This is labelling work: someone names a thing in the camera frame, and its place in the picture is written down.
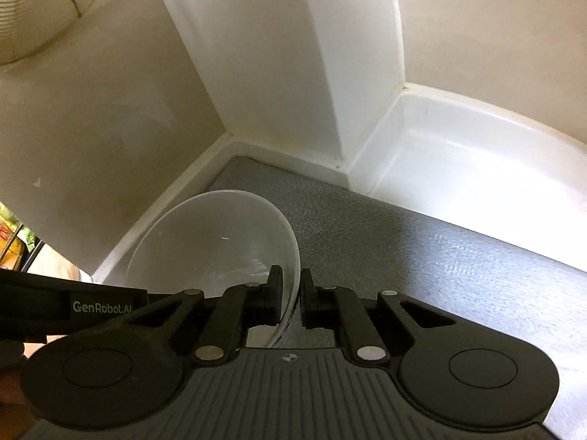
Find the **person's left hand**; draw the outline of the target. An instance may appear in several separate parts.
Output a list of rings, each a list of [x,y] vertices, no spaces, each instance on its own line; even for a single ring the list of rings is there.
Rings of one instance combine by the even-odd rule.
[[[19,439],[35,425],[37,419],[24,397],[20,370],[1,371],[1,417],[0,436],[2,440]]]

